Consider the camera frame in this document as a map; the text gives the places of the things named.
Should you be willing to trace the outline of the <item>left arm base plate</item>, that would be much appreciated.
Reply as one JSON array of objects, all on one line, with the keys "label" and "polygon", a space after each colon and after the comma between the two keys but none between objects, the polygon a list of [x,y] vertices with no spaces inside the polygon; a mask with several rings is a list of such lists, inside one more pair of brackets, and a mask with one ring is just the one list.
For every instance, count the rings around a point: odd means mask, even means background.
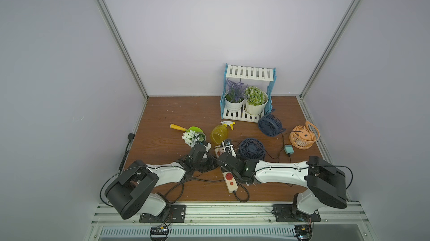
[{"label": "left arm base plate", "polygon": [[168,205],[162,212],[155,216],[151,214],[141,213],[140,223],[184,223],[186,215],[186,205]]}]

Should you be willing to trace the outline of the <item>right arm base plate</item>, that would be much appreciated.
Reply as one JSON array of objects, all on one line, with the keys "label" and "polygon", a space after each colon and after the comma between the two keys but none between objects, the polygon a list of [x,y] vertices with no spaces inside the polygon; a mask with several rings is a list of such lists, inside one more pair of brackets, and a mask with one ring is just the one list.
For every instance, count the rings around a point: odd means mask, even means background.
[{"label": "right arm base plate", "polygon": [[292,204],[275,204],[273,205],[272,214],[278,223],[321,222],[321,217],[316,212],[308,215],[295,210]]}]

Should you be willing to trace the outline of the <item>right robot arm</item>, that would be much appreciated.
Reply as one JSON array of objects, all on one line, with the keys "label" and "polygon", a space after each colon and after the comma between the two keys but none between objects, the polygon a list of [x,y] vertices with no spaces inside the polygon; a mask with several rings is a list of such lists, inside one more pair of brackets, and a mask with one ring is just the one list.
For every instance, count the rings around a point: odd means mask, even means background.
[{"label": "right robot arm", "polygon": [[299,163],[271,163],[243,161],[223,153],[217,161],[221,169],[240,183],[285,183],[305,188],[295,194],[290,206],[273,210],[276,216],[289,222],[312,222],[322,207],[347,208],[346,174],[320,157],[310,156],[308,161]]}]

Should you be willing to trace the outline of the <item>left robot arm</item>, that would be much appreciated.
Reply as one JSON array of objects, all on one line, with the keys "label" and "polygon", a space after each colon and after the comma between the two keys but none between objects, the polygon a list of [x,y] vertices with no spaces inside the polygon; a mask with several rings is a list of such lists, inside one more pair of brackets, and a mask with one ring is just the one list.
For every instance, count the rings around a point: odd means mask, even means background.
[{"label": "left robot arm", "polygon": [[173,203],[154,188],[192,179],[195,172],[206,173],[217,168],[215,158],[210,154],[211,144],[195,144],[188,155],[170,164],[150,165],[136,160],[127,169],[115,174],[113,181],[107,181],[101,193],[126,220],[140,213],[144,217],[166,222]]}]

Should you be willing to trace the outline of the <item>beige power strip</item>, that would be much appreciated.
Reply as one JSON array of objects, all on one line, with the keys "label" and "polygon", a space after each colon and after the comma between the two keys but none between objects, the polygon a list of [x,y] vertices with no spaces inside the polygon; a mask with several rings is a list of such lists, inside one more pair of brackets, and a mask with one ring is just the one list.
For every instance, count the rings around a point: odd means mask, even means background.
[{"label": "beige power strip", "polygon": [[[218,162],[218,158],[221,154],[222,154],[221,153],[221,145],[215,146],[215,156],[217,158],[217,162]],[[233,174],[231,172],[224,171],[223,169],[221,169],[221,172],[222,172],[222,175],[224,177],[228,192],[230,194],[235,193],[238,190],[238,185],[237,185],[236,179],[234,178]]]}]

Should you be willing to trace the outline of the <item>dark blue round desk fan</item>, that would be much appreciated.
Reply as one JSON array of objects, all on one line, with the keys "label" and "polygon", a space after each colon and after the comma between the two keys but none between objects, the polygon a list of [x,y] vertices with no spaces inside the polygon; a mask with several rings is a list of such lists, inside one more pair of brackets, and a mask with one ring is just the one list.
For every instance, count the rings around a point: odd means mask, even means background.
[{"label": "dark blue round desk fan", "polygon": [[244,160],[263,160],[265,148],[259,140],[248,138],[239,144],[239,154]]}]

